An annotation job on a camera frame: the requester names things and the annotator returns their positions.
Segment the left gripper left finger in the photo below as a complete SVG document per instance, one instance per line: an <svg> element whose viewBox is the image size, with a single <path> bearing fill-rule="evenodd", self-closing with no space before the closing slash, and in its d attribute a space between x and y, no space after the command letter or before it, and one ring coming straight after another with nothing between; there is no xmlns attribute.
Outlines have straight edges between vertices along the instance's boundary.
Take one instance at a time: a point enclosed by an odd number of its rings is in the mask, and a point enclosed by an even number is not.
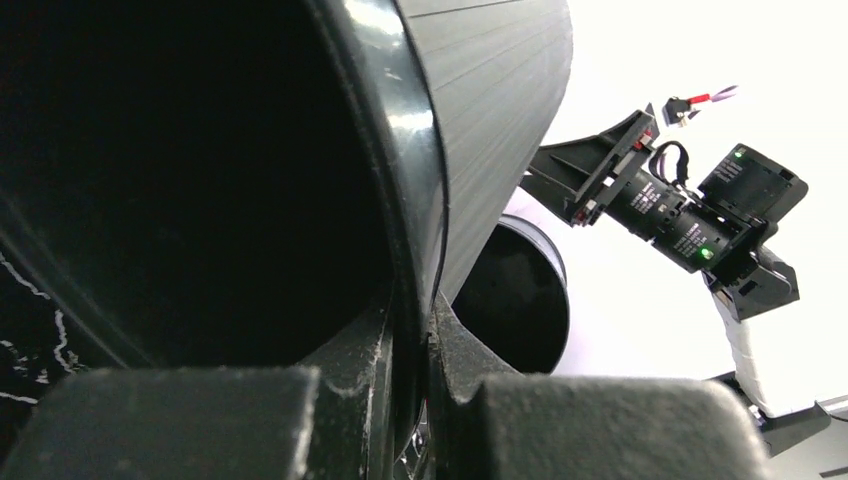
<svg viewBox="0 0 848 480"><path fill-rule="evenodd" d="M96 371L43 399L5 479L300 479L314 368Z"/></svg>

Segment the large dark blue bucket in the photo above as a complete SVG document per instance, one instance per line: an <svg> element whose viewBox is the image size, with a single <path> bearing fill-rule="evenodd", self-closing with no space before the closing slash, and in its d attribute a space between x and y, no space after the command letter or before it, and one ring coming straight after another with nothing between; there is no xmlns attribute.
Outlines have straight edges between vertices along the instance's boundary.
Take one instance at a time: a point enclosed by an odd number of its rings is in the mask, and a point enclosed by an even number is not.
<svg viewBox="0 0 848 480"><path fill-rule="evenodd" d="M532 222L499 218L452 302L462 325L514 369L550 374L569 338L565 263Z"/></svg>

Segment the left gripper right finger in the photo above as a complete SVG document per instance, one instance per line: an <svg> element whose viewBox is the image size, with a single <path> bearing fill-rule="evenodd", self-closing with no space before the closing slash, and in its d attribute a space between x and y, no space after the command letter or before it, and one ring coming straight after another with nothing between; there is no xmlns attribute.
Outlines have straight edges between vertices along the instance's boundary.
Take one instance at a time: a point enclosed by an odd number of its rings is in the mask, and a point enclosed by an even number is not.
<svg viewBox="0 0 848 480"><path fill-rule="evenodd" d="M429 447L439 479L769 479L726 387L686 379L524 375L438 298L428 332Z"/></svg>

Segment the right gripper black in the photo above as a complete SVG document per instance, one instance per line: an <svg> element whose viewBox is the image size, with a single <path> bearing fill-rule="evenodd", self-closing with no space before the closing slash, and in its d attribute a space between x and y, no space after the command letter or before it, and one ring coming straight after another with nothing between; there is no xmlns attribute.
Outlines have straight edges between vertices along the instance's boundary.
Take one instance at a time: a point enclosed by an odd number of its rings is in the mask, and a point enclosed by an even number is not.
<svg viewBox="0 0 848 480"><path fill-rule="evenodd" d="M641 169L659 127L636 110L599 134L538 149L520 187L552 212L568 212L573 226L594 224Z"/></svg>

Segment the black ribbed plastic bucket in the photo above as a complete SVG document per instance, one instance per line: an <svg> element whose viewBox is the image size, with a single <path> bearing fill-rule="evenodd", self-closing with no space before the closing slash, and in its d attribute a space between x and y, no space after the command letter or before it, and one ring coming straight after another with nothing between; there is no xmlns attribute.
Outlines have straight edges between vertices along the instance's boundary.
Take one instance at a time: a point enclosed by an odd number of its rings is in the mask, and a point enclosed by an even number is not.
<svg viewBox="0 0 848 480"><path fill-rule="evenodd" d="M564 1L3 2L1 262L54 306L47 395L102 370L314 368L300 479L392 478L434 304L572 54Z"/></svg>

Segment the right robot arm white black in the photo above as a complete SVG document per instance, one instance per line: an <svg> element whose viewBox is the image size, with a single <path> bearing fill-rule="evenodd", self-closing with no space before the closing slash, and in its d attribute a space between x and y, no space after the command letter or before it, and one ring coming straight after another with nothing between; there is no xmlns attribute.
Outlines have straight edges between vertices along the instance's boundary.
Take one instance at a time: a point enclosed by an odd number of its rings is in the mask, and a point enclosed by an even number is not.
<svg viewBox="0 0 848 480"><path fill-rule="evenodd" d="M808 185L739 144L690 188L687 151L668 178L664 156L679 143L657 144L657 129L655 118L638 110L599 134L542 146L521 187L569 226L608 216L701 275L735 363L722 380L748 405L770 452L783 453L832 421L802 378L789 372L797 348L773 317L800 292L795 269L766 243Z"/></svg>

